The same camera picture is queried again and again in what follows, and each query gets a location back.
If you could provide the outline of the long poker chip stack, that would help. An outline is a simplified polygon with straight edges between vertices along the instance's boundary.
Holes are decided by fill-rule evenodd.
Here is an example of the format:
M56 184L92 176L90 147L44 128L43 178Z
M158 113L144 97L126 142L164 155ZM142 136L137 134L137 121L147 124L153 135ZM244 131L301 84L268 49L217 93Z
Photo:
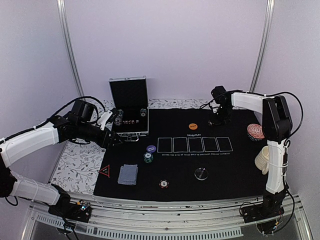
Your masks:
M118 115L117 117L114 119L114 125L119 127L122 125L123 123L123 116L124 116L124 111L122 109L118 110Z

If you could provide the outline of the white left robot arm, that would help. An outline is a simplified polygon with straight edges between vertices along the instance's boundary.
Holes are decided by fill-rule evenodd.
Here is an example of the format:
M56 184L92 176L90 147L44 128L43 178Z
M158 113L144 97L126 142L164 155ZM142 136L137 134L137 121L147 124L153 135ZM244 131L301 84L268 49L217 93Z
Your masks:
M108 129L120 111L97 107L82 97L70 101L72 109L60 115L55 112L39 125L15 133L0 140L0 196L20 197L43 202L63 216L74 213L69 195L59 186L47 181L52 172L50 163L58 156L59 144L81 140L83 144L95 143L102 149L120 144L117 133Z

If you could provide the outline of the short poker chip stack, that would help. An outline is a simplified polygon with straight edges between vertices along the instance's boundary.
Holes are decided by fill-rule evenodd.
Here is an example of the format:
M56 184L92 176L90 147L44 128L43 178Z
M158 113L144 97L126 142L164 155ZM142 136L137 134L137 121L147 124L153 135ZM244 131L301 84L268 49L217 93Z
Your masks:
M141 110L140 110L140 116L141 117L145 117L147 115L147 110L145 109L145 108L142 108Z

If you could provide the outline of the orange big blind button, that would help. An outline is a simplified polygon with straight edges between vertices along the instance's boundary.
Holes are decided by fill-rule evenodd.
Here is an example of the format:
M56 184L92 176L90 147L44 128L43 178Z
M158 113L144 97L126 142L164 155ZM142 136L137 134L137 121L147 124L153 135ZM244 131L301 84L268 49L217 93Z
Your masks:
M196 124L196 123L190 123L189 125L188 125L188 128L190 129L190 130L197 130L198 129L198 125Z

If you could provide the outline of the clear dealer button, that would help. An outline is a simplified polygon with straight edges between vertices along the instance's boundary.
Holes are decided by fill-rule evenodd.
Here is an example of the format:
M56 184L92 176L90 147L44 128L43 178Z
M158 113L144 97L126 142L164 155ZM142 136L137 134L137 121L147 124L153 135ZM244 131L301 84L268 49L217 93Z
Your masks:
M208 178L209 172L205 167L199 167L194 171L194 176L199 181L204 181Z

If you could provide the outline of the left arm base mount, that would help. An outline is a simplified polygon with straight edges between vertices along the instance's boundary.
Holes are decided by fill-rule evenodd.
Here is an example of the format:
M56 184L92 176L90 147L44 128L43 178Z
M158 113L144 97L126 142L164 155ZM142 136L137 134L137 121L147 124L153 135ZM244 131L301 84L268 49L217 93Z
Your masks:
M55 205L51 205L48 213L66 220L88 223L92 213L91 203L83 199L71 202L68 194L61 195Z

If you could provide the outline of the blue patterned card deck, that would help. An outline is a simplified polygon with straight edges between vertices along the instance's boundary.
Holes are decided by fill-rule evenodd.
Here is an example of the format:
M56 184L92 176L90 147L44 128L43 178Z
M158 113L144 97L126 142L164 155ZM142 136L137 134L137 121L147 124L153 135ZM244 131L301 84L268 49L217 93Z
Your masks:
M124 164L120 167L117 183L120 185L135 186L137 184L137 176L137 164Z

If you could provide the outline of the purple small blind button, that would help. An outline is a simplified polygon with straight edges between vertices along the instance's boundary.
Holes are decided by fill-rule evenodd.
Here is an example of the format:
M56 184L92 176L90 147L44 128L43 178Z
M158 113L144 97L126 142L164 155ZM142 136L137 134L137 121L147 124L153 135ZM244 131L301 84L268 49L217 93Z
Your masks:
M154 152L156 152L156 150L157 150L157 148L156 148L155 145L148 145L147 148L146 148L146 151L148 153L154 153Z

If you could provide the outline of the orange black poker chips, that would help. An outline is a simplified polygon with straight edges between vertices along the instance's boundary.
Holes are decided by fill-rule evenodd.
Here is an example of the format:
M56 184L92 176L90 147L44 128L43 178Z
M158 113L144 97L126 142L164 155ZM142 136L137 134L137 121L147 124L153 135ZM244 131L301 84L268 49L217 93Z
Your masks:
M161 180L159 182L159 187L162 189L166 189L169 187L169 182L167 180Z

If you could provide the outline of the green poker chip pile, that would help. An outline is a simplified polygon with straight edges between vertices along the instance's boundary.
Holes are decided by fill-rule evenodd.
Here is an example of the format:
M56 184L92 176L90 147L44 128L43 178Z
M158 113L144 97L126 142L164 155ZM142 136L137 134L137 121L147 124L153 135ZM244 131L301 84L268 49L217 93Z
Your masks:
M143 159L145 163L151 163L153 161L153 154L150 152L145 152L143 155Z

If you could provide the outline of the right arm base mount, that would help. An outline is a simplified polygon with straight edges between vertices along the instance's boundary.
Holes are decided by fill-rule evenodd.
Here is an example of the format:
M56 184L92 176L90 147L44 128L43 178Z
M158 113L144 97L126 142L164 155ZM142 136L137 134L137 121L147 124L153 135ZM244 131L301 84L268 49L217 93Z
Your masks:
M283 208L283 200L285 197L285 190L276 194L272 194L265 190L263 192L262 203L249 203L249 205L241 206L239 208L239 213L243 217L245 223L283 215L285 213Z

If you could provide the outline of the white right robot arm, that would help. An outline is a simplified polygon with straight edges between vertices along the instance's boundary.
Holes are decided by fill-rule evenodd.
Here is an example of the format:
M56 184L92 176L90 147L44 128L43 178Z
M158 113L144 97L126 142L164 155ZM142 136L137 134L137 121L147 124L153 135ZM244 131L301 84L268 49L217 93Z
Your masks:
M240 90L227 91L216 86L211 95L218 109L213 113L211 124L225 125L231 121L233 108L253 111L262 116L262 132L267 140L269 169L266 191L275 195L285 189L283 178L287 170L285 144L291 135L293 122L286 98L283 95L262 95Z

